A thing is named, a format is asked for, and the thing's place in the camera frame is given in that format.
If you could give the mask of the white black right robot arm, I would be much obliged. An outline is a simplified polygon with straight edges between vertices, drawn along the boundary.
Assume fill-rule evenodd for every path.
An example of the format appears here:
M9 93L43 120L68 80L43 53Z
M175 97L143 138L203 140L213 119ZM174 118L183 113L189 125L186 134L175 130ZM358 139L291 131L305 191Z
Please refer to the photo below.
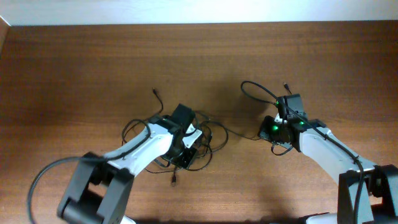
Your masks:
M258 136L286 152L315 161L338 185L336 213L303 217L302 223L397 223L397 167L377 165L337 139L318 119L309 120L299 94L276 99Z

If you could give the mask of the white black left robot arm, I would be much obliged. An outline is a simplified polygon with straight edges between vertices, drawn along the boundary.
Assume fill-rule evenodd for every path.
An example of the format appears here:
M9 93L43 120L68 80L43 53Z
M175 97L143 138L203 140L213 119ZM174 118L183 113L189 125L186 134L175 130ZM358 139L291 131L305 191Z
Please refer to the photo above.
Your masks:
M170 116L155 115L119 149L103 156L87 153L78 163L58 205L67 223L133 223L125 211L135 177L162 157L187 169L198 153L193 147L202 132L193 127L194 111L179 104Z

